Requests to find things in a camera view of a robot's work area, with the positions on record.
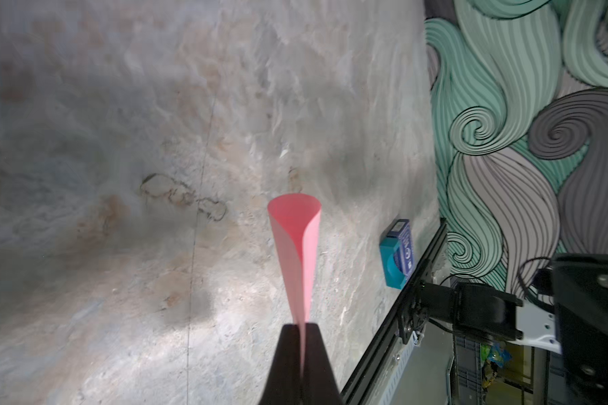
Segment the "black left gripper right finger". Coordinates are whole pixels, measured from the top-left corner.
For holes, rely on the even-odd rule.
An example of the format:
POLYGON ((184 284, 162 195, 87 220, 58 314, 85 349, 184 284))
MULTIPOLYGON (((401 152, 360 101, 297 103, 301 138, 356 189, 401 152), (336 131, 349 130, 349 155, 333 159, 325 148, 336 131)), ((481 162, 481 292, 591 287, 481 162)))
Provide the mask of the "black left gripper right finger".
POLYGON ((342 405, 324 340, 315 323, 306 325, 302 372, 302 403, 306 405, 342 405))

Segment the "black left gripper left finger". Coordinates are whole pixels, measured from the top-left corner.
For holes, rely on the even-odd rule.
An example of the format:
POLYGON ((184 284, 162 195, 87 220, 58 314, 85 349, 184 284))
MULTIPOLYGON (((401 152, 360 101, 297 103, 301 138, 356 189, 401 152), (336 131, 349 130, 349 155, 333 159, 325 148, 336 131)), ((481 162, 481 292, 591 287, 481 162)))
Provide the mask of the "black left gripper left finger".
POLYGON ((297 405, 302 401, 301 337, 297 325, 280 331, 260 405, 297 405))

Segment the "pink square paper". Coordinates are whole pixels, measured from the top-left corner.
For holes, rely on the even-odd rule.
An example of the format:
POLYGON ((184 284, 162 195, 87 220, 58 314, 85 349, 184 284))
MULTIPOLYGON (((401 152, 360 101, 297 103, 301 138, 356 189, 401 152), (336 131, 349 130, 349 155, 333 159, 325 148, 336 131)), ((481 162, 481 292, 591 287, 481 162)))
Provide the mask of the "pink square paper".
POLYGON ((269 202, 268 214, 290 312, 300 333, 300 365, 304 366, 322 204, 304 193, 285 194, 269 202))

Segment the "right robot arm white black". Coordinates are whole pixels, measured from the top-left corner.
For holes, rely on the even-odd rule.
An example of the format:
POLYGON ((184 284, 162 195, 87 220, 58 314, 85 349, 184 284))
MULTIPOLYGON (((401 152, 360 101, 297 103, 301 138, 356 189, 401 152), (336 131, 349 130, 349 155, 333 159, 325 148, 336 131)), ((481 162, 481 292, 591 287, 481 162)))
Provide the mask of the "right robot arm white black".
POLYGON ((480 283, 422 283, 416 303, 456 336, 560 354, 570 404, 608 404, 608 255, 559 254, 535 275, 553 303, 480 283))

